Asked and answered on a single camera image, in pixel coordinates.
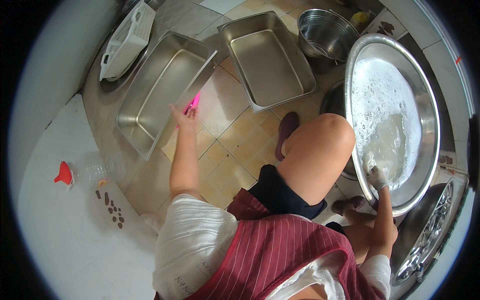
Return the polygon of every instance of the knee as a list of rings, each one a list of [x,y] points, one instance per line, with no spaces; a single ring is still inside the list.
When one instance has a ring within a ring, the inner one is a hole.
[[[315,119],[315,126],[323,133],[328,133],[342,146],[351,147],[355,145],[355,133],[347,119],[344,117],[325,113]]]

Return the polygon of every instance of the red striped apron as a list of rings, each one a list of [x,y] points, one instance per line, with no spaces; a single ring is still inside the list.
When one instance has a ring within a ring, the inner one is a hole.
[[[338,280],[347,300],[385,299],[358,268],[348,239],[295,215],[271,215],[241,189],[227,208],[240,222],[214,275],[187,299],[265,299],[298,270],[332,251],[342,251]]]

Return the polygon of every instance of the water in bowl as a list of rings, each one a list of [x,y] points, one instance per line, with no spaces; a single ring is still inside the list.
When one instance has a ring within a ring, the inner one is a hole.
[[[390,190],[399,188],[415,167],[421,140],[410,85],[393,64],[360,60],[353,69],[352,111],[359,156],[371,155],[386,173]]]

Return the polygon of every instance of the pink object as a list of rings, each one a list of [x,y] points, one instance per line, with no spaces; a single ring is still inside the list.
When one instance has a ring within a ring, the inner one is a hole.
[[[200,92],[198,92],[195,98],[193,98],[192,101],[184,108],[183,114],[186,114],[189,108],[197,108],[199,102],[200,102]]]

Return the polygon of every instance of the slipper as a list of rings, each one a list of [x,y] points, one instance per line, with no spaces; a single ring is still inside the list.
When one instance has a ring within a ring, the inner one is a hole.
[[[347,204],[352,204],[353,208],[357,210],[361,208],[366,202],[367,200],[365,199],[365,197],[362,196],[355,196],[347,200],[337,200],[333,202],[332,212],[343,216],[343,209]]]
[[[278,127],[278,143],[276,144],[275,156],[279,161],[285,157],[282,155],[283,142],[292,135],[292,133],[300,126],[300,119],[296,112],[289,112],[286,114],[280,126]]]

